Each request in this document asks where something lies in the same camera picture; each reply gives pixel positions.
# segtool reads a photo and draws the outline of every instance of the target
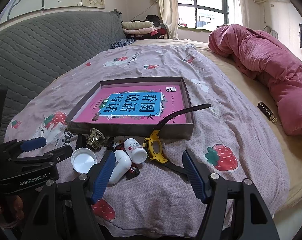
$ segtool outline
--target headboard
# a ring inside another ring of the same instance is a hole
[[[0,31],[0,85],[8,86],[0,142],[11,119],[53,80],[120,39],[116,10],[51,13]]]

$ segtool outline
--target pink comforter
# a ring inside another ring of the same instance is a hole
[[[266,32],[237,24],[213,31],[209,47],[232,55],[241,72],[266,85],[286,134],[302,135],[302,62],[289,49]]]

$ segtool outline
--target window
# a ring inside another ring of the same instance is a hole
[[[180,26],[215,30],[228,23],[227,0],[178,0]]]

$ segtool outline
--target window sill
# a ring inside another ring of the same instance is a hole
[[[178,27],[179,30],[187,30],[187,31],[193,31],[193,32],[206,32],[211,33],[212,31],[204,30],[204,29],[198,29],[198,28],[190,28],[190,27]]]

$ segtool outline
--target black swallow illustration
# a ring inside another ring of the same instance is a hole
[[[154,119],[152,118],[152,116],[155,116],[155,115],[150,114],[150,115],[147,117],[147,119],[148,119],[148,118],[151,118],[152,120],[154,120]]]

